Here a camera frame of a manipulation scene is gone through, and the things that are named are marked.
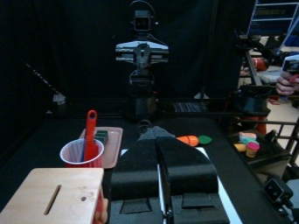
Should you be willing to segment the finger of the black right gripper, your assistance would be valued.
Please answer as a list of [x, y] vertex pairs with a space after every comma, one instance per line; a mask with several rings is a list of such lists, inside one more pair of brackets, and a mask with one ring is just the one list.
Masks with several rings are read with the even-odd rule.
[[150, 65], [150, 52], [152, 49], [148, 44], [144, 44], [142, 48], [142, 69], [148, 68]]
[[134, 48], [134, 65], [136, 65], [136, 69], [141, 69], [141, 65], [142, 65], [142, 47], [141, 45], [137, 45]]

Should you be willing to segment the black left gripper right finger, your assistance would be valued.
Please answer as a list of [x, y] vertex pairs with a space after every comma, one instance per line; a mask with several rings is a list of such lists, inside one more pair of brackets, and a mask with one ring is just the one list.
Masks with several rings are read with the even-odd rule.
[[168, 224], [229, 224], [212, 162], [161, 128], [154, 131], [154, 146]]

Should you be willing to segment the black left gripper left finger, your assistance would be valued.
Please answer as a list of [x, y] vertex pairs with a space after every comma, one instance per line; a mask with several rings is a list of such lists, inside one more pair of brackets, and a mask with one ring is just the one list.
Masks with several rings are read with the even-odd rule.
[[117, 160], [110, 178], [109, 224], [162, 224], [153, 126]]

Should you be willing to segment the person's hand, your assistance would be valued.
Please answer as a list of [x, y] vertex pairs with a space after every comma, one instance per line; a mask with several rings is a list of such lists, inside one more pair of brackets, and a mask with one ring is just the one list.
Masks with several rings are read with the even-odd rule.
[[280, 95], [292, 95], [299, 91], [299, 76], [281, 72], [276, 79], [276, 92]]

